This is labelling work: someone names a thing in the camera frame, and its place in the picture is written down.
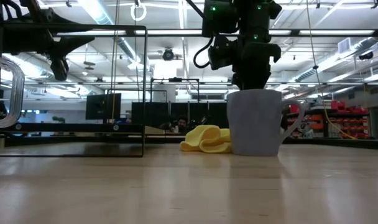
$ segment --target ceiling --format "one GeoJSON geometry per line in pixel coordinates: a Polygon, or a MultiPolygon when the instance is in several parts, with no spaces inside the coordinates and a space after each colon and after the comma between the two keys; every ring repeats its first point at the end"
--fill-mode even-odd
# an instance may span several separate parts
{"type": "MultiPolygon", "coordinates": [[[[112,21],[116,21],[116,10],[118,21],[116,24],[124,25],[143,25],[148,29],[201,29],[201,17],[189,6],[185,1],[178,0],[143,0],[142,5],[146,7],[147,14],[141,21],[135,21],[131,17],[131,6],[133,1],[116,1],[116,0],[100,0],[106,6],[106,10],[112,21]]],[[[90,12],[80,6],[80,1],[71,0],[72,7],[65,5],[65,0],[42,0],[40,5],[42,8],[52,7],[53,10],[66,19],[81,24],[95,24],[94,19],[90,16],[90,12]]],[[[195,0],[196,5],[203,10],[202,0],[195,0]]],[[[371,9],[374,5],[373,0],[319,0],[321,3],[319,9],[315,8],[316,1],[310,2],[310,20],[312,29],[378,29],[378,8],[371,9]]],[[[271,29],[309,29],[307,10],[305,0],[276,0],[283,6],[283,11],[278,18],[270,22],[271,29]]],[[[138,9],[138,17],[142,14],[142,9],[138,9]]],[[[343,37],[315,37],[313,38],[313,46],[315,58],[318,63],[324,59],[330,58],[338,50],[338,43],[343,37]]],[[[142,37],[126,37],[127,43],[141,55],[144,53],[144,38],[142,37]]],[[[212,71],[210,67],[205,69],[196,68],[193,64],[194,54],[208,42],[203,37],[149,37],[148,40],[148,58],[152,66],[176,68],[177,77],[182,78],[200,78],[206,82],[226,82],[231,78],[231,67],[220,68],[212,71]],[[166,48],[171,48],[174,54],[179,55],[179,60],[173,60],[167,65],[163,64],[160,53],[166,48]],[[183,69],[183,55],[187,59],[188,73],[183,69]]],[[[308,37],[274,37],[271,43],[278,44],[282,48],[282,58],[277,63],[271,63],[270,82],[293,82],[296,77],[313,66],[313,54],[311,39],[308,37]]],[[[93,82],[97,78],[102,78],[106,82],[111,81],[111,74],[116,74],[117,82],[136,82],[142,81],[142,73],[130,69],[128,65],[131,61],[125,53],[117,47],[117,57],[113,57],[113,39],[110,37],[97,37],[88,46],[82,46],[74,50],[67,56],[70,64],[69,77],[73,81],[82,80],[84,82],[93,82]],[[94,70],[85,70],[84,61],[93,62],[94,70]],[[116,71],[112,69],[112,61],[116,63],[116,71]]],[[[346,57],[336,65],[329,65],[324,72],[320,73],[322,82],[326,82],[334,77],[351,72],[357,68],[365,68],[371,63],[378,60],[378,45],[374,46],[374,58],[372,60],[360,61],[357,57],[346,57]]],[[[44,58],[38,55],[34,56],[38,60],[44,58]]],[[[208,61],[206,51],[198,57],[198,63],[202,64],[208,61]]],[[[358,82],[359,77],[353,74],[347,80],[358,82]]],[[[309,77],[303,82],[315,82],[314,77],[309,77]]],[[[137,88],[136,85],[121,86],[124,88],[137,88]]],[[[313,89],[303,88],[303,86],[284,88],[281,85],[268,85],[268,88],[283,91],[290,94],[307,91],[302,94],[307,96],[313,93],[313,89]]],[[[212,86],[204,86],[204,88],[213,88],[212,86]]]]}

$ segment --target table surface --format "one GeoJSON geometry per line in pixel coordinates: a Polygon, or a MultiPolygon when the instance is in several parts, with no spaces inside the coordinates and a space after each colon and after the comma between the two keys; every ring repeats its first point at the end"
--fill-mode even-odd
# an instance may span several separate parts
{"type": "Polygon", "coordinates": [[[0,157],[0,223],[375,224],[378,151],[283,145],[243,157],[166,144],[144,158],[0,157]]]}

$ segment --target computer monitor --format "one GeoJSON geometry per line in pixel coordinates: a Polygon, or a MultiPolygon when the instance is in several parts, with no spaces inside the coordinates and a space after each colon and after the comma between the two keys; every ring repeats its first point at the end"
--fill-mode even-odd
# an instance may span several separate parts
{"type": "Polygon", "coordinates": [[[118,119],[120,118],[120,109],[120,93],[87,96],[85,119],[118,119]]]}

